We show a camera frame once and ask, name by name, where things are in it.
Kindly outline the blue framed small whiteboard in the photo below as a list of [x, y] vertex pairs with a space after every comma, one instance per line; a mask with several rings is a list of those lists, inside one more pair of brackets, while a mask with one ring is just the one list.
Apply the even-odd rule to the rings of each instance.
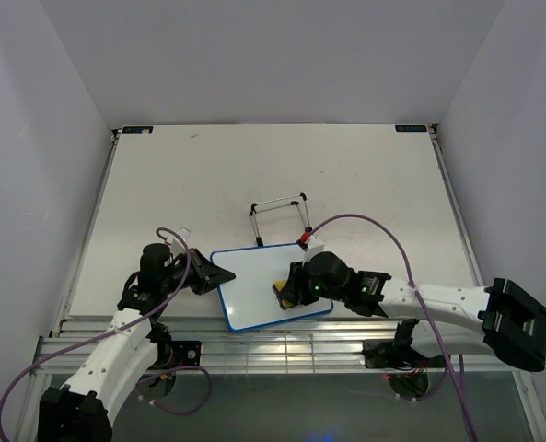
[[303, 256], [304, 251], [296, 244], [214, 251], [211, 262], [236, 276], [218, 287], [227, 327], [233, 332], [247, 332], [332, 312], [329, 299], [309, 306], [280, 307], [273, 284], [285, 279], [290, 263]]

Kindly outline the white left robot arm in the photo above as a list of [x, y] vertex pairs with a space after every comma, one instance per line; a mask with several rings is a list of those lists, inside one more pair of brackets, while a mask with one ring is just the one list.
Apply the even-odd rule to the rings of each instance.
[[110, 441], [115, 418], [136, 387], [150, 382], [170, 389], [178, 369], [199, 368], [198, 357], [188, 355], [199, 342], [173, 340], [159, 318], [180, 290], [204, 295], [235, 277], [197, 249], [175, 254], [167, 244], [145, 246], [87, 360], [61, 387], [41, 396], [38, 440]]

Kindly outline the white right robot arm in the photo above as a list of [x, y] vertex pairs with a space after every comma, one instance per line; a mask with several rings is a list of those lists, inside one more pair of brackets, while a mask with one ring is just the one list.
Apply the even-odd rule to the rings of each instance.
[[391, 341], [365, 349], [371, 367], [418, 366], [442, 354], [495, 356], [528, 372], [546, 365], [546, 307], [510, 279], [413, 289], [387, 273], [357, 271], [323, 251], [292, 262], [273, 292], [283, 309], [329, 299], [359, 316], [397, 320]]

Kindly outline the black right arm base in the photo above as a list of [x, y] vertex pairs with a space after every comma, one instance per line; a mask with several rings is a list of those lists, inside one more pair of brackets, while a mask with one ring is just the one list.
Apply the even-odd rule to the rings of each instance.
[[365, 359], [365, 367], [410, 371], [445, 366], [441, 355], [422, 356], [411, 348], [410, 342], [364, 340], [361, 354]]

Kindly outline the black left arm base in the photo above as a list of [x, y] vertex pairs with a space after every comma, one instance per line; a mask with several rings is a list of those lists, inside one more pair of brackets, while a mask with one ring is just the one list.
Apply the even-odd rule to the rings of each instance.
[[157, 361], [154, 370], [166, 370], [177, 366], [199, 366], [201, 364], [201, 341], [168, 341], [157, 344]]

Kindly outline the yellow whiteboard eraser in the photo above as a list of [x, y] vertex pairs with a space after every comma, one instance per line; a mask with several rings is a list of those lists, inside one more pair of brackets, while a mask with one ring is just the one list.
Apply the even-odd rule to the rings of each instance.
[[289, 280], [279, 280], [273, 283], [273, 292], [276, 296], [280, 309], [286, 310], [300, 305], [299, 297], [296, 295], [295, 284]]

